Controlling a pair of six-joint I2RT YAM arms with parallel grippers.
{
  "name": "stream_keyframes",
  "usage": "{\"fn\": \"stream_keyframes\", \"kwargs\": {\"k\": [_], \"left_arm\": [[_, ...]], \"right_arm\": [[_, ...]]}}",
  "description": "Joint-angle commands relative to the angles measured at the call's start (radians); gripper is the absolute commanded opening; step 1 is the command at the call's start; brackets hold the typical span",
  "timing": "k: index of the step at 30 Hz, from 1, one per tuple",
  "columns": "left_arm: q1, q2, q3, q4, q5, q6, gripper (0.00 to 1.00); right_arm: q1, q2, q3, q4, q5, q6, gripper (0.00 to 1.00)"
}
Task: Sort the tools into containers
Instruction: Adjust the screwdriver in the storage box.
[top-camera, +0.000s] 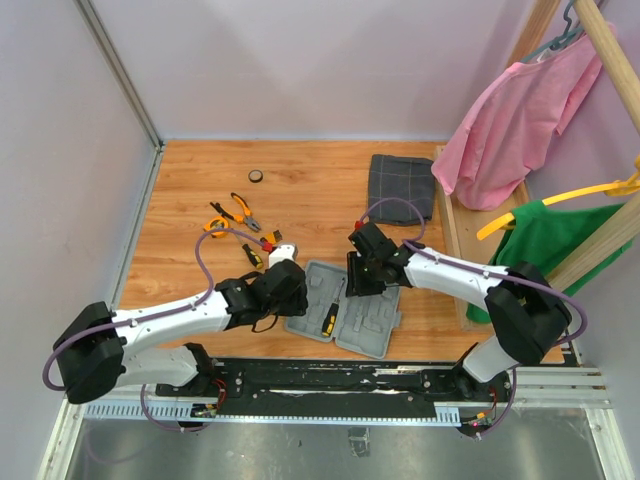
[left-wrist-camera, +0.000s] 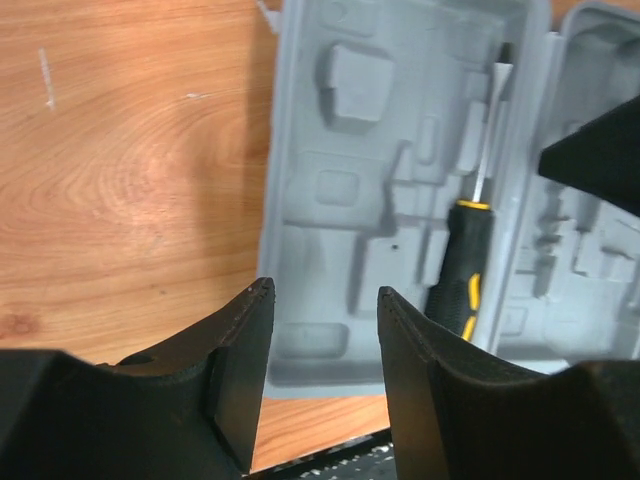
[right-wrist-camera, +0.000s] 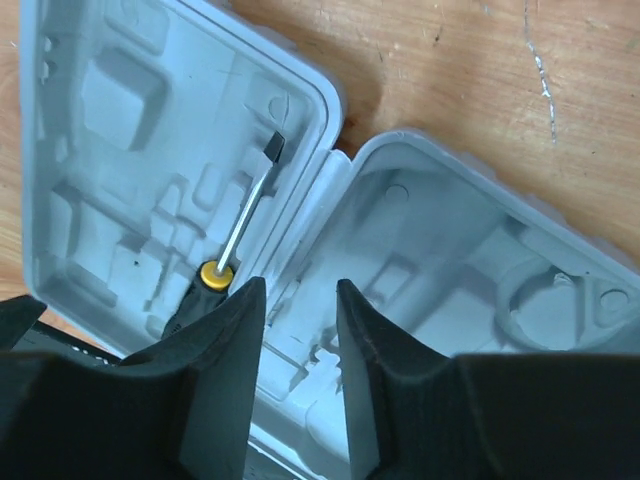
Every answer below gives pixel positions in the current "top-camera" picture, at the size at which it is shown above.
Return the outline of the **flathead screwdriver black yellow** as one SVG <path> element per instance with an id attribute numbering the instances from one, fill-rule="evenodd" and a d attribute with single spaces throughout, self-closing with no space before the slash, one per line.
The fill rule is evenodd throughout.
<path id="1" fill-rule="evenodd" d="M 346 282 L 345 278 L 342 278 L 340 280 L 340 283 L 338 284 L 336 291 L 334 293 L 334 298 L 332 300 L 332 303 L 330 304 L 328 311 L 325 315 L 325 318 L 323 320 L 322 327 L 321 327 L 321 335 L 324 337 L 330 336 L 331 333 L 333 332 L 335 322 L 337 319 L 337 314 L 339 311 L 341 293 L 345 285 L 345 282 Z"/>

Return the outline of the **grey plastic tool case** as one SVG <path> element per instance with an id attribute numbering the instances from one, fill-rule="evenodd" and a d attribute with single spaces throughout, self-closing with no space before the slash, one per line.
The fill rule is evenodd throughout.
<path id="1" fill-rule="evenodd" d="M 389 288 L 380 295 L 347 297 L 347 270 L 326 262 L 311 260 L 306 269 L 308 308 L 304 315 L 289 317 L 286 331 L 374 359 L 386 356 L 393 330 L 399 326 L 400 289 Z M 330 336 L 321 335 L 325 315 L 340 280 L 346 279 L 339 311 Z"/>

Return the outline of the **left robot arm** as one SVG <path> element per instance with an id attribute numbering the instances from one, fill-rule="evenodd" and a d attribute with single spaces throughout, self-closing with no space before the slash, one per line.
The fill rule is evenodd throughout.
<path id="1" fill-rule="evenodd" d="M 207 393 L 214 371 L 201 348 L 164 352 L 167 342 L 200 333 L 218 333 L 256 324 L 270 316 L 304 314 L 306 275 L 285 259 L 262 273 L 227 279 L 192 297 L 137 311 L 112 312 L 103 301 L 84 307 L 53 344 L 46 366 L 56 365 L 59 390 L 72 404 L 101 398 L 114 388 L 159 382 Z"/>

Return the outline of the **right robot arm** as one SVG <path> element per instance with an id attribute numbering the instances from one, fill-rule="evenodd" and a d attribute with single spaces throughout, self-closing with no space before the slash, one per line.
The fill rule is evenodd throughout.
<path id="1" fill-rule="evenodd" d="M 347 296 L 377 295 L 390 287 L 427 289 L 488 314 L 492 336 L 470 347 L 444 378 L 445 387 L 463 399 L 477 399 L 513 367 L 539 364 L 571 323 L 564 298 L 530 263 L 482 265 L 413 241 L 397 245 L 371 222 L 357 223 L 349 241 L 354 249 L 347 255 Z"/>

